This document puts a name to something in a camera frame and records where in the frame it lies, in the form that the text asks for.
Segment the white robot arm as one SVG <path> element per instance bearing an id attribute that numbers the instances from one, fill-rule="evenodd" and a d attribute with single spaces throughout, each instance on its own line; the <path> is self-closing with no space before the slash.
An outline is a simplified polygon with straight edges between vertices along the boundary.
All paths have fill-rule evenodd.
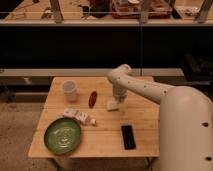
<path id="1" fill-rule="evenodd" d="M 213 102 L 190 86 L 130 76 L 122 64 L 107 74 L 118 102 L 129 90 L 159 105 L 160 171 L 213 171 Z"/>

